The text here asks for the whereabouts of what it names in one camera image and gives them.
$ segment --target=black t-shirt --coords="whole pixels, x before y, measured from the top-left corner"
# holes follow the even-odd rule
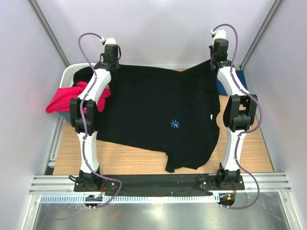
[[[92,74],[84,68],[74,82],[88,82]],[[121,65],[109,86],[97,140],[165,152],[169,172],[197,169],[209,160],[219,137],[220,112],[209,61],[183,72]]]

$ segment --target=pink cloth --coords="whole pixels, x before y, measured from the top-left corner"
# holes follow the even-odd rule
[[[51,102],[46,108],[47,113],[53,112],[69,112],[69,101],[71,98],[77,98],[86,88],[87,83],[80,81],[76,84],[77,86],[69,88],[58,88],[56,94],[52,98]],[[111,96],[110,89],[104,89],[99,101],[97,108],[99,112],[102,112],[105,107],[106,98]]]

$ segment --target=white laundry basket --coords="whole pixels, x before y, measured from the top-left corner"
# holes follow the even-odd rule
[[[88,63],[74,64],[74,65],[68,66],[63,72],[61,83],[59,84],[59,87],[60,88],[71,87],[73,85],[73,76],[75,72],[85,67],[88,67],[88,66],[89,66]]]

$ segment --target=laundry basket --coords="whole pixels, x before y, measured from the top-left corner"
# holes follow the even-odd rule
[[[71,66],[68,66],[62,75],[62,79],[61,79],[61,83],[59,84],[60,88],[67,88],[67,87],[71,87],[73,85],[73,76],[75,74],[75,72],[88,67],[89,64],[88,63],[81,63],[81,64],[74,64]],[[60,116],[64,118],[64,120],[66,120],[67,122],[71,122],[71,115],[69,112],[59,112]]]
[[[59,87],[60,88],[71,87],[73,85],[73,76],[75,72],[85,67],[88,67],[88,66],[89,66],[88,63],[74,64],[74,65],[68,66],[63,72],[61,83],[59,84]]]

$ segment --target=gray floor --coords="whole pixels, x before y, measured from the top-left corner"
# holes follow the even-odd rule
[[[234,206],[245,206],[256,194],[237,194]],[[289,230],[278,193],[261,193],[245,210],[227,210],[216,203],[109,205],[83,210],[83,204],[41,204],[35,230]]]

